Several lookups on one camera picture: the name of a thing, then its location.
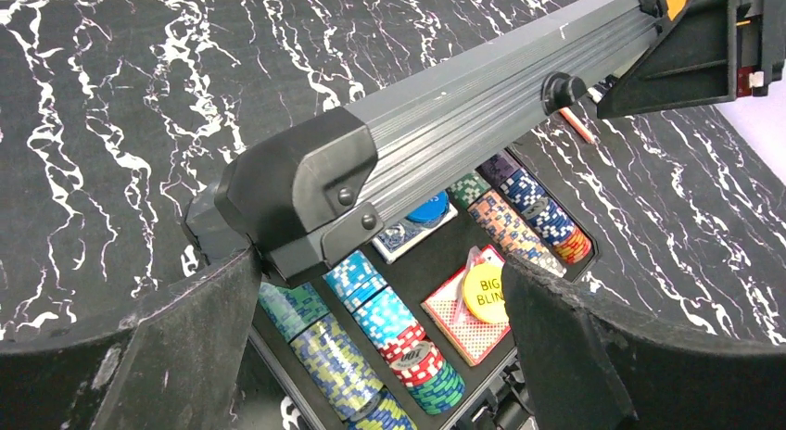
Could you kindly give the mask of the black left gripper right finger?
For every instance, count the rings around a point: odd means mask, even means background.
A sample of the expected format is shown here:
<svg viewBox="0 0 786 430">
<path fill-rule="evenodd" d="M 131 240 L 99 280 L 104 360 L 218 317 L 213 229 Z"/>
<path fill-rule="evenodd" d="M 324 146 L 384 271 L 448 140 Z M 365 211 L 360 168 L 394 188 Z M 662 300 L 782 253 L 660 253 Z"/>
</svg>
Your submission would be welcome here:
<svg viewBox="0 0 786 430">
<path fill-rule="evenodd" d="M 781 429 L 785 349 L 661 320 L 516 256 L 501 285 L 541 429 Z"/>
</svg>

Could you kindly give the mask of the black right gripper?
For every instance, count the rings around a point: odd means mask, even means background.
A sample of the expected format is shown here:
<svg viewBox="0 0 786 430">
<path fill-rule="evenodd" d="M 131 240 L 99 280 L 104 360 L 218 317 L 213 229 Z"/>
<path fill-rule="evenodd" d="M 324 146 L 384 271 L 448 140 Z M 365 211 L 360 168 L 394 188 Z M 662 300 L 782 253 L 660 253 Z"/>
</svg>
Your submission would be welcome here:
<svg viewBox="0 0 786 430">
<path fill-rule="evenodd" d="M 675 17 L 667 0 L 640 8 L 657 37 L 598 104 L 601 119 L 763 97 L 783 78 L 785 0 L 686 0 Z"/>
</svg>

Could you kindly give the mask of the black poker set case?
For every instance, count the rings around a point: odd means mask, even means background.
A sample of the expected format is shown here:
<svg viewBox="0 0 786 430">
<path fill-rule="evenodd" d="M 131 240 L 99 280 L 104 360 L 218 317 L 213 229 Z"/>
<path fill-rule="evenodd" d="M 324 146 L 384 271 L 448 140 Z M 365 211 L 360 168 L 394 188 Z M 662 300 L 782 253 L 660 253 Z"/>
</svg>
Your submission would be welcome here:
<svg viewBox="0 0 786 430">
<path fill-rule="evenodd" d="M 429 415 L 398 381 L 323 276 L 387 227 L 473 171 L 587 89 L 643 54 L 656 17 L 640 0 L 579 0 L 249 147 L 189 203 L 183 228 L 214 264 L 237 250 L 262 259 L 264 282 L 309 284 L 416 427 L 448 429 L 513 356 L 505 338 L 472 373 L 431 335 L 465 382 L 458 405 Z M 420 320 L 419 303 L 443 270 L 387 279 Z M 251 336 L 310 425 L 348 429 L 259 304 Z"/>
</svg>

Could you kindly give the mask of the red poker card deck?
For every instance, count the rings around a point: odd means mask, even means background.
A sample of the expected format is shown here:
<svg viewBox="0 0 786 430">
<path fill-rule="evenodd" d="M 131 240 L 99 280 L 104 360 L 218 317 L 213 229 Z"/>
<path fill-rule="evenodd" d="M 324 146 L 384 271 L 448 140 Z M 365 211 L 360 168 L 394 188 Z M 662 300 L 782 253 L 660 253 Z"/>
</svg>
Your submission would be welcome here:
<svg viewBox="0 0 786 430">
<path fill-rule="evenodd" d="M 493 246 L 486 246 L 480 250 L 485 258 L 483 263 L 490 262 L 503 266 L 504 259 Z M 429 295 L 421 303 L 421 307 L 462 355 L 467 364 L 475 366 L 508 334 L 510 324 L 509 321 L 502 324 L 481 322 L 468 309 L 466 309 L 463 322 L 451 322 L 457 303 L 456 284 L 463 269 L 464 266 Z"/>
</svg>

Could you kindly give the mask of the red triangle card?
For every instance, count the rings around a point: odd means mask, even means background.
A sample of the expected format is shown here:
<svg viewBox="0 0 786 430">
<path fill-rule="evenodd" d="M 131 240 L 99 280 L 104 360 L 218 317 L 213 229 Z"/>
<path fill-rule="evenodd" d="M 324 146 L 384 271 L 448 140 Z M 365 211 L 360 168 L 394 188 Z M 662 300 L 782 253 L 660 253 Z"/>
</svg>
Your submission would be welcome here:
<svg viewBox="0 0 786 430">
<path fill-rule="evenodd" d="M 464 294 L 463 289 L 465 285 L 465 281 L 469 272 L 475 267 L 476 264 L 485 262 L 485 258 L 482 255 L 482 251 L 478 247 L 472 247 L 469 249 L 467 254 L 467 259 L 464 264 L 464 269 L 462 271 L 462 275 L 458 279 L 458 283 L 456 284 L 456 309 L 452 315 L 451 322 L 452 323 L 462 323 L 464 321 L 464 316 L 466 312 L 466 307 L 464 306 Z"/>
</svg>

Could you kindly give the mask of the blue dealer button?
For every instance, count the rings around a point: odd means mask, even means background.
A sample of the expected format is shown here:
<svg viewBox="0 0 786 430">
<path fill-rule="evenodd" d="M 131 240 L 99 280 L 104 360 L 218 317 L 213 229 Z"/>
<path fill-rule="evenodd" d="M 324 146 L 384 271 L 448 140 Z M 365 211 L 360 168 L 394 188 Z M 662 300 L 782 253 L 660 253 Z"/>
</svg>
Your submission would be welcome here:
<svg viewBox="0 0 786 430">
<path fill-rule="evenodd" d="M 420 224 L 439 223 L 449 211 L 450 200 L 446 191 L 440 191 L 423 205 L 406 216 L 410 222 Z"/>
</svg>

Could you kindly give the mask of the blue poker card deck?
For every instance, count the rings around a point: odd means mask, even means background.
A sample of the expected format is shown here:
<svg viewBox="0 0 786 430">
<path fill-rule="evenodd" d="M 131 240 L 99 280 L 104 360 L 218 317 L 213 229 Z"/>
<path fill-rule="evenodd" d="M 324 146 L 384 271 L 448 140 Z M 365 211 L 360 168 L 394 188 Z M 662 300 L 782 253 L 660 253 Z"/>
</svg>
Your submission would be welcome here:
<svg viewBox="0 0 786 430">
<path fill-rule="evenodd" d="M 377 235 L 372 245 L 387 264 L 392 264 L 457 215 L 457 209 L 449 203 L 447 211 L 436 221 L 420 223 L 404 219 Z"/>
</svg>

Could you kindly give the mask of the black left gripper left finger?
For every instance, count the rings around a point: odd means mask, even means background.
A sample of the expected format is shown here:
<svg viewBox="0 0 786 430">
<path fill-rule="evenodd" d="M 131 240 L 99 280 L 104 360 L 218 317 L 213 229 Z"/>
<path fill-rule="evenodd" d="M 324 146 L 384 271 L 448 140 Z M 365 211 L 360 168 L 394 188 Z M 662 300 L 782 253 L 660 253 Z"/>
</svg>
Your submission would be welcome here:
<svg viewBox="0 0 786 430">
<path fill-rule="evenodd" d="M 1 345 L 5 429 L 223 429 L 262 272 L 244 250 L 85 322 Z"/>
</svg>

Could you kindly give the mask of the yellow round button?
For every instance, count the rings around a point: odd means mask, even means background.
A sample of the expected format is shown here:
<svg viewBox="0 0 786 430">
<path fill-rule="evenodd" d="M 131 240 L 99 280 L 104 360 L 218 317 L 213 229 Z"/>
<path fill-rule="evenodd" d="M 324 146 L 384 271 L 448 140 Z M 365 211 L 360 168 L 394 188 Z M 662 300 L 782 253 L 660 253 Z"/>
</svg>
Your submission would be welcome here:
<svg viewBox="0 0 786 430">
<path fill-rule="evenodd" d="M 502 267 L 481 263 L 469 272 L 463 294 L 464 306 L 479 321 L 502 324 L 509 321 L 501 283 Z"/>
</svg>

